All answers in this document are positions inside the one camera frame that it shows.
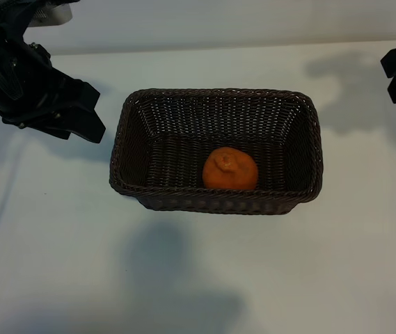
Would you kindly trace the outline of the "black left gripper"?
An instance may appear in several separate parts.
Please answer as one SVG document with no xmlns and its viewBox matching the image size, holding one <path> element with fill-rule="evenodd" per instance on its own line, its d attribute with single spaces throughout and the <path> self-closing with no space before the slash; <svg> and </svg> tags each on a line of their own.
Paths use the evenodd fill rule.
<svg viewBox="0 0 396 334">
<path fill-rule="evenodd" d="M 70 132 L 100 143 L 106 130 L 95 112 L 100 93 L 89 83 L 54 68 L 45 48 L 27 44 L 24 32 L 28 27 L 26 20 L 0 20 L 3 123 L 61 139 L 68 139 Z"/>
</svg>

